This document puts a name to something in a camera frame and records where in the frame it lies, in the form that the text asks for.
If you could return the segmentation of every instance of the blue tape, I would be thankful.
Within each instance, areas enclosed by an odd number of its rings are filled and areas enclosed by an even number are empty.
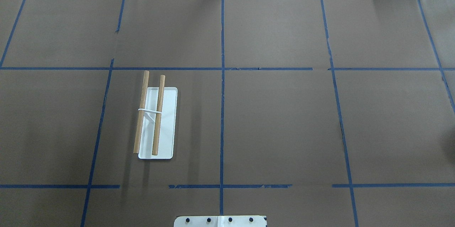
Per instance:
[[[122,6],[120,7],[120,15],[118,16],[118,26],[115,32],[120,31],[120,24],[122,24],[122,15],[123,15],[123,7],[125,6],[125,0],[122,0]]]
[[[258,189],[258,188],[271,188],[271,189],[287,189],[292,184],[225,184],[226,189]]]
[[[335,71],[439,71],[439,68],[333,68]]]
[[[287,189],[292,184],[223,184],[223,189]],[[170,189],[219,189],[221,185],[218,184],[177,184],[169,185]]]
[[[86,189],[87,185],[1,184],[0,189]]]
[[[221,132],[220,132],[220,215],[224,215],[224,0],[221,0]]]
[[[220,185],[218,184],[177,184],[169,185],[170,189],[219,189]]]
[[[366,183],[333,184],[332,188],[399,188],[399,187],[455,187],[455,183]]]
[[[91,189],[120,189],[120,185],[92,185]]]
[[[436,50],[436,47],[434,46],[433,37],[431,36],[431,32],[429,31],[429,28],[428,28],[428,23],[427,23],[426,18],[425,18],[425,13],[424,13],[424,10],[422,8],[421,0],[417,0],[417,4],[419,5],[419,9],[420,9],[421,15],[422,15],[422,20],[424,21],[425,28],[426,28],[426,31],[427,31],[427,34],[428,34],[428,38],[429,38],[429,41],[431,43],[431,47],[432,47],[433,52],[434,52],[434,57],[436,57],[436,61],[438,63],[439,71],[441,72],[442,80],[444,81],[444,86],[445,86],[445,89],[446,89],[447,94],[449,96],[450,105],[452,105],[452,111],[455,114],[455,104],[454,104],[454,100],[453,100],[453,97],[452,97],[452,93],[450,92],[449,85],[447,83],[447,79],[445,78],[444,70],[442,69],[442,65],[441,65],[441,61],[439,60],[438,52]]]
[[[312,68],[225,68],[227,71],[312,71]]]
[[[88,185],[0,184],[0,189],[86,189]],[[92,185],[92,189],[120,189],[120,185]]]
[[[109,70],[109,67],[1,67],[1,70]]]
[[[192,68],[192,67],[114,67],[113,70],[125,71],[125,70],[160,70],[160,71],[221,71],[221,68]]]
[[[341,135],[343,138],[344,160],[346,162],[346,171],[348,173],[348,181],[349,181],[349,184],[352,184],[351,167],[349,166],[348,146],[346,145],[346,136],[344,135],[343,116],[341,115],[341,107],[340,107],[340,101],[339,101],[339,97],[338,97],[338,87],[337,87],[337,81],[336,81],[335,70],[334,70],[334,65],[333,65],[332,50],[330,49],[330,44],[328,42],[328,26],[327,26],[327,18],[325,15],[324,0],[321,0],[321,8],[322,8],[322,18],[324,21],[324,28],[325,28],[325,39],[327,41],[327,50],[328,50],[328,54],[330,56],[330,69],[332,72],[333,88],[335,90],[335,99],[336,99],[336,103],[337,103],[338,118],[339,118],[340,127],[341,127]],[[354,189],[352,187],[350,187],[349,191],[351,194],[351,205],[352,205],[352,211],[354,214],[354,224],[355,224],[355,227],[359,227],[359,220],[357,218],[357,208],[355,205]]]
[[[1,70],[110,70],[109,67],[1,67]],[[223,68],[207,67],[113,67],[112,70],[169,70],[169,71],[221,71]],[[250,68],[250,67],[231,67],[224,68],[225,71],[312,71],[313,68]]]
[[[13,34],[14,31],[16,30],[17,22],[19,21],[19,17],[21,16],[22,9],[24,8],[24,4],[26,3],[26,0],[22,0],[21,7],[19,8],[19,11],[16,16],[16,20],[14,21],[13,28],[11,29],[10,32],[10,37],[8,37],[8,41],[6,42],[5,50],[3,51],[3,55],[0,60],[0,67],[2,67],[3,62],[5,61],[6,53],[8,52],[8,48],[10,47],[11,39],[13,39]]]
[[[106,110],[106,99],[107,99],[107,93],[109,92],[109,86],[111,84],[111,76],[112,76],[112,67],[113,66],[114,66],[114,59],[111,60],[111,66],[109,68],[109,75],[107,76],[106,90],[104,91],[103,107],[101,108],[100,123],[98,125],[98,133],[96,135],[95,149],[93,150],[93,158],[91,160],[90,175],[89,175],[89,178],[88,178],[86,199],[85,199],[85,202],[84,202],[84,210],[82,212],[81,227],[83,227],[85,225],[88,201],[90,199],[91,182],[93,180],[93,173],[95,172],[96,156],[98,154],[98,146],[100,144],[101,128],[103,126],[104,112]]]

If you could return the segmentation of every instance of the white rectangular tray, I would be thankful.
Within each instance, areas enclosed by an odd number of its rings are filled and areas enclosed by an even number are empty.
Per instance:
[[[158,88],[147,88],[145,109],[156,110]],[[151,154],[156,114],[144,112],[140,159],[171,159],[174,154],[175,118],[177,114],[177,88],[164,88],[158,155]]]

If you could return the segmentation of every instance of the wooden dowel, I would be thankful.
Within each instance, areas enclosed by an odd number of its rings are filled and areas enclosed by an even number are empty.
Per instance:
[[[150,75],[149,71],[144,71],[143,86],[141,89],[141,102],[139,103],[140,109],[145,108],[145,99],[147,96],[148,76],[149,75]],[[136,126],[136,136],[134,139],[133,153],[139,153],[139,146],[141,144],[141,136],[142,136],[143,119],[144,119],[144,112],[142,110],[140,110],[138,112],[138,125]]]
[[[158,103],[156,105],[156,111],[163,110],[163,96],[164,96],[164,80],[166,76],[160,76],[160,87],[158,89]],[[153,134],[153,147],[151,148],[152,155],[158,155],[158,143],[160,141],[160,127],[161,127],[161,113],[156,114],[155,118],[155,133]]]

